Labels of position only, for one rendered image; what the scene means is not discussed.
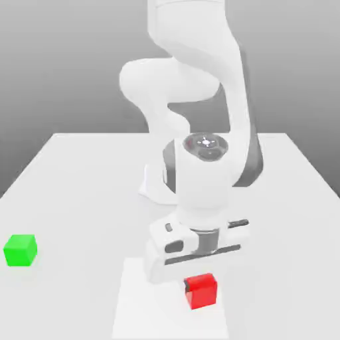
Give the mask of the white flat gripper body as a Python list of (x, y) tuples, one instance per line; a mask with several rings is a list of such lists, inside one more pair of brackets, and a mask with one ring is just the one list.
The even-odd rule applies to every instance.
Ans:
[(195, 233), (150, 236), (145, 247), (144, 270), (147, 280), (160, 284), (189, 276), (223, 272), (242, 253), (248, 233), (226, 233), (217, 250), (198, 255), (199, 236)]

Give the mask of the small green cube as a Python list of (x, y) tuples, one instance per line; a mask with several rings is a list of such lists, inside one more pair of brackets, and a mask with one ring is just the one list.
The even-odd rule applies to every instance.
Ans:
[(30, 266), (37, 256), (34, 234), (13, 234), (3, 247), (6, 263), (10, 267)]

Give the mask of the small red cube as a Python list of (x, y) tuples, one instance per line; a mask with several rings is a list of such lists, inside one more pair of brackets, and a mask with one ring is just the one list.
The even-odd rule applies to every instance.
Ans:
[(191, 309), (213, 305), (217, 297), (217, 281), (211, 273), (192, 276), (183, 280), (185, 297)]

